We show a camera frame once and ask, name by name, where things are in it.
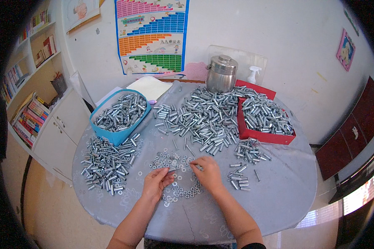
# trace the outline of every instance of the gray tablecloth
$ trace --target gray tablecloth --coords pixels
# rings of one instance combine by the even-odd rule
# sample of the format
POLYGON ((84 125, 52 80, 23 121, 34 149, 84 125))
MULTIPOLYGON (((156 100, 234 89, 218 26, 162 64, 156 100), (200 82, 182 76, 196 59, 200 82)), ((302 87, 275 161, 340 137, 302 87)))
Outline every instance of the gray tablecloth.
MULTIPOLYGON (((159 99, 158 104, 175 104, 178 107, 183 103, 184 96, 189 96, 198 85, 202 84, 175 81, 174 85, 159 99), (179 92, 180 84, 183 85, 182 92, 179 92)), ((260 150, 270 155, 273 160, 261 161, 244 171, 244 176, 249 177, 250 192, 235 190, 230 182, 227 182, 227 174, 230 172, 229 164, 239 162, 233 156, 235 146, 224 148, 223 152, 215 156, 221 169, 224 185, 255 219, 263 236, 295 227, 309 211, 317 188, 315 156, 302 127, 281 101, 276 98, 275 102, 288 112, 294 125, 296 138, 288 146, 261 143, 260 150), (253 168, 259 174, 260 182, 253 168)), ((148 165, 156 153, 163 151, 164 148, 168 148, 170 152, 175 150, 172 138, 179 147, 178 154, 182 157, 184 155, 192 157, 187 149, 183 150, 184 138, 178 135, 166 136, 158 132, 154 125, 160 120, 154 119, 153 111, 135 130, 141 133, 136 148, 138 155, 129 170, 127 185, 122 195, 111 196, 105 190, 97 188, 92 191, 87 190, 85 179, 80 174, 83 168, 80 161, 88 151, 86 149, 88 138, 93 135, 90 125, 79 141, 72 166, 73 186, 83 208, 101 223, 117 227, 126 217, 141 196, 144 177, 150 172, 148 165)), ((208 155, 205 152, 200 153, 199 147, 199 143, 191 146, 196 158, 208 155)), ((182 180, 178 180, 179 186, 184 189, 192 187, 191 172, 178 170, 176 173, 183 177, 182 180)), ((159 202, 145 237, 195 244, 226 243, 233 240, 224 216, 207 191, 190 199, 178 198, 178 201, 170 203, 169 207, 165 207, 162 201, 159 202)))

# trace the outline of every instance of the multiplication table poster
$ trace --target multiplication table poster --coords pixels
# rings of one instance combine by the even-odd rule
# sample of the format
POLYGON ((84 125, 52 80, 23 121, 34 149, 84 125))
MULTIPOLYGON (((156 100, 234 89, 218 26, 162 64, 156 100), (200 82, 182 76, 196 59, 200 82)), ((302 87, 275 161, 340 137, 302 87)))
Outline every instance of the multiplication table poster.
POLYGON ((189 0, 115 0, 124 74, 184 70, 189 0))

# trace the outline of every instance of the stainless steel container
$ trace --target stainless steel container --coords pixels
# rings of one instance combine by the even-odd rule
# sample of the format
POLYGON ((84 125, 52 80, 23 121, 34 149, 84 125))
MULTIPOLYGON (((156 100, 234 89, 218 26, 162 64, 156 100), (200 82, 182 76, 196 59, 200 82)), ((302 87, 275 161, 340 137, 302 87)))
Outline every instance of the stainless steel container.
POLYGON ((236 84, 238 63, 227 55, 216 55, 210 59, 206 84, 211 92, 230 92, 236 84))

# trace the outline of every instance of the dark red cabinet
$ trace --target dark red cabinet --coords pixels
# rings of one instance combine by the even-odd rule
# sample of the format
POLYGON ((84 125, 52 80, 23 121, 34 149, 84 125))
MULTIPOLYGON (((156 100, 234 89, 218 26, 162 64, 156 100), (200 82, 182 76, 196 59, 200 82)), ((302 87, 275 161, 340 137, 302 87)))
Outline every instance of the dark red cabinet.
POLYGON ((352 113, 317 152, 324 180, 352 161, 374 137, 374 81, 371 77, 352 113))

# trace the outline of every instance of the red cardboard box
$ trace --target red cardboard box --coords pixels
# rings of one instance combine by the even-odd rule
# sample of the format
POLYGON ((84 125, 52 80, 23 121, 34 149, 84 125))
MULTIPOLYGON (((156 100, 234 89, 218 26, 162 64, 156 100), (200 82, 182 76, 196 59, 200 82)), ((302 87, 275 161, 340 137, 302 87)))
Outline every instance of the red cardboard box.
MULTIPOLYGON (((272 90, 269 90, 264 87, 260 87, 258 85, 251 84, 249 82, 237 80, 236 87, 242 87, 242 86, 246 86, 248 88, 254 89, 258 93, 264 93, 266 94, 267 98, 271 100, 274 100, 274 97, 276 96, 276 92, 272 90)), ((238 128, 240 132, 240 139, 247 139, 248 137, 253 137, 253 138, 258 139, 260 142, 277 143, 277 144, 285 144, 285 145, 289 145, 289 143, 294 140, 294 138, 296 137, 295 130, 292 136, 287 136, 287 135, 276 135, 276 134, 271 134, 271 133, 258 132, 258 131, 248 129, 244 121, 244 114, 242 112, 242 103, 245 100, 246 100, 245 98, 239 98, 239 103, 238 103, 237 122, 238 122, 238 128)))

